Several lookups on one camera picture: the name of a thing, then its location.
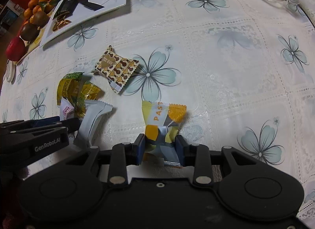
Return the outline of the red apple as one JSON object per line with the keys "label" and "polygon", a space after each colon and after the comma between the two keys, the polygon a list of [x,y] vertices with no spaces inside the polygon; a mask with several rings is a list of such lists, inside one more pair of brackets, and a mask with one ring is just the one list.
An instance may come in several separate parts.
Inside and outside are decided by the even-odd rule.
{"label": "red apple", "polygon": [[6,57],[8,60],[18,62],[27,52],[24,41],[16,36],[14,37],[6,49]]}

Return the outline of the brown kiwi front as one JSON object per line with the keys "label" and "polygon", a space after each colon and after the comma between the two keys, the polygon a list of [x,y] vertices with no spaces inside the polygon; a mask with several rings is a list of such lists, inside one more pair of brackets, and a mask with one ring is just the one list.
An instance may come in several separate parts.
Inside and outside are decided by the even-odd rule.
{"label": "brown kiwi front", "polygon": [[35,40],[37,38],[39,33],[40,33],[40,31],[36,25],[34,25],[32,23],[27,23],[27,24],[23,25],[21,32],[20,32],[20,37],[24,41],[32,41],[32,40]]}

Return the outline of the grey white long packet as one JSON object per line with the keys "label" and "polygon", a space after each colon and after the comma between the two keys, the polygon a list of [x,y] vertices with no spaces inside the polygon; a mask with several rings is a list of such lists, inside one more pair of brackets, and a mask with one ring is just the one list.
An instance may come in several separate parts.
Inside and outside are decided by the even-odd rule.
{"label": "grey white long packet", "polygon": [[85,100],[86,113],[83,117],[73,144],[78,148],[91,147],[95,133],[105,114],[113,109],[111,104],[99,100]]}

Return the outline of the brown heart pattern packet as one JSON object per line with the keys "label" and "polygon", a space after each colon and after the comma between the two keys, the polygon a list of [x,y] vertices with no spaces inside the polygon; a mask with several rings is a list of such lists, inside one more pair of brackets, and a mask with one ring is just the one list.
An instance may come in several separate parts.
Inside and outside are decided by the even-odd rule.
{"label": "brown heart pattern packet", "polygon": [[119,95],[138,66],[139,60],[124,58],[109,45],[92,72],[107,79],[112,91]]}

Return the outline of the white floral tablecloth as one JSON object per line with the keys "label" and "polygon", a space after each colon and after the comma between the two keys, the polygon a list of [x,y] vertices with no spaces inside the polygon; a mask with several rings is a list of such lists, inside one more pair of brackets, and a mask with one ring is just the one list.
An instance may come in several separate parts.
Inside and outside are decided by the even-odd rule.
{"label": "white floral tablecloth", "polygon": [[[94,66],[111,45],[139,66],[118,95]],[[314,0],[128,0],[32,51],[1,89],[1,121],[59,114],[57,87],[86,72],[113,105],[95,144],[144,132],[142,101],[183,104],[181,134],[231,145],[296,177],[314,227]]]}

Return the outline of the yellow orange pass packet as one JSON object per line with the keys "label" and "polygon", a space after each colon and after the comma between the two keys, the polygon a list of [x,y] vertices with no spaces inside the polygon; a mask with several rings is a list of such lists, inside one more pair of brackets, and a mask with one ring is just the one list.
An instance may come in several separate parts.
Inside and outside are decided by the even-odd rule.
{"label": "yellow orange pass packet", "polygon": [[187,107],[181,104],[142,101],[145,121],[145,152],[166,162],[179,163],[175,138],[186,115]]}

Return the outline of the white rectangular plate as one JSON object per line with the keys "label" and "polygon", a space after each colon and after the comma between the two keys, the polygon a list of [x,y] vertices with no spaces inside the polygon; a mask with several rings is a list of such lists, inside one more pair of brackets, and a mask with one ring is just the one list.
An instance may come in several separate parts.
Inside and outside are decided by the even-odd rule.
{"label": "white rectangular plate", "polygon": [[67,32],[68,30],[71,30],[74,27],[85,23],[88,20],[99,17],[103,14],[106,14],[108,12],[114,11],[118,8],[125,6],[127,0],[88,0],[88,2],[100,5],[101,8],[98,10],[92,10],[86,7],[85,5],[78,3],[74,11],[69,16],[66,16],[66,20],[69,20],[70,23],[62,27],[61,29],[54,31],[53,27],[57,22],[57,16],[55,16],[55,14],[62,6],[62,3],[64,3],[64,0],[62,0],[57,5],[55,11],[53,12],[49,22],[45,27],[45,31],[40,42],[40,47],[43,47],[53,39]]}

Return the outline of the yellow green snack packet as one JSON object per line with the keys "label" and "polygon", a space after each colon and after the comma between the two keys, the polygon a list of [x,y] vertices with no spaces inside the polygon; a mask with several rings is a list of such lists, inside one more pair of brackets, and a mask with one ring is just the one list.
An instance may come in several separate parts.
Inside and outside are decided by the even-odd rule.
{"label": "yellow green snack packet", "polygon": [[96,100],[100,97],[102,90],[89,80],[84,80],[83,72],[66,74],[57,87],[57,105],[61,106],[64,98],[75,108],[78,117],[84,117],[86,100]]}

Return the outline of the black chocolate packet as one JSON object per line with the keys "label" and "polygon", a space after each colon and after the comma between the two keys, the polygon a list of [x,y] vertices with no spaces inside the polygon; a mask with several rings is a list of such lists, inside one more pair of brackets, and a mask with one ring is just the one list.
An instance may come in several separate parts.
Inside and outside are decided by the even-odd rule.
{"label": "black chocolate packet", "polygon": [[78,3],[79,2],[77,0],[63,0],[56,13],[54,14],[53,19],[67,14],[71,15],[74,12]]}

